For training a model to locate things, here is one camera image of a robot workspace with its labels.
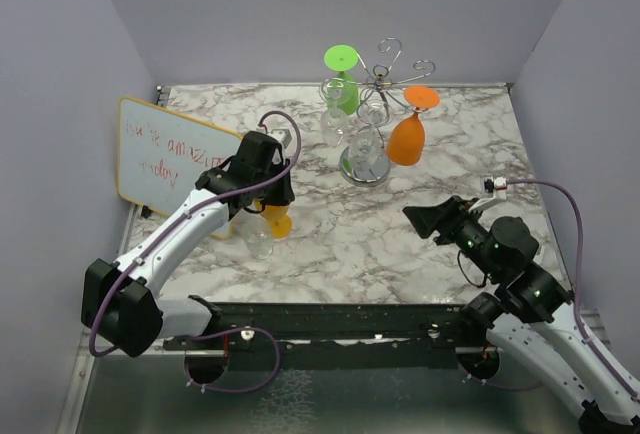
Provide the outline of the orange plastic wine glass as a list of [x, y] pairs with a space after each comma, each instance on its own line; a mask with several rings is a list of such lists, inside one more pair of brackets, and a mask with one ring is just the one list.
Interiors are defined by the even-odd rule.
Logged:
[[440, 97], [432, 88], [416, 85], [404, 90], [404, 98], [413, 111], [392, 131], [386, 154], [394, 164], [412, 166], [421, 159], [426, 142], [426, 133], [420, 114], [437, 107]]

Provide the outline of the green plastic wine glass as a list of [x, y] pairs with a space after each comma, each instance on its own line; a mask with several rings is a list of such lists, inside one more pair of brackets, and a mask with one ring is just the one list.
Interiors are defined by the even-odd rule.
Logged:
[[329, 87], [341, 91], [336, 106], [347, 116], [354, 114], [359, 105], [359, 90], [349, 71], [359, 63], [356, 49], [346, 44], [331, 46], [324, 54], [324, 63], [334, 72]]

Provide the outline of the yellow plastic wine glass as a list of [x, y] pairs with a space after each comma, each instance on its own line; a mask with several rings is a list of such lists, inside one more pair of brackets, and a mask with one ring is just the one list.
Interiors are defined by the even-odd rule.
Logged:
[[274, 239], [283, 239], [291, 233], [293, 222], [288, 215], [288, 206], [266, 205], [259, 201], [256, 201], [255, 204], [259, 214], [270, 226]]

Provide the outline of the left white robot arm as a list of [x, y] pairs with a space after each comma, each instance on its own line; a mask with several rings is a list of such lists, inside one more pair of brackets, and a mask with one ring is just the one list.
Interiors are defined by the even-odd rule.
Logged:
[[237, 152], [203, 172], [174, 213], [148, 238], [108, 262], [86, 270], [81, 322], [90, 331], [89, 350], [103, 356], [96, 340], [136, 357], [155, 341], [188, 337], [206, 349], [220, 339], [214, 310], [195, 296], [162, 301], [159, 294], [176, 268], [210, 234], [259, 201], [286, 206], [294, 199], [284, 154], [289, 132], [246, 134]]

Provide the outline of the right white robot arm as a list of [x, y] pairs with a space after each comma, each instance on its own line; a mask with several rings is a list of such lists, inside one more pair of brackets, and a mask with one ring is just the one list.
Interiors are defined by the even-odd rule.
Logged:
[[453, 244], [495, 285], [460, 311], [461, 337], [513, 356], [577, 418], [583, 433], [636, 433], [639, 381], [614, 360], [576, 309], [575, 295], [538, 265], [537, 240], [519, 217], [489, 228], [472, 201], [453, 196], [404, 215], [423, 239]]

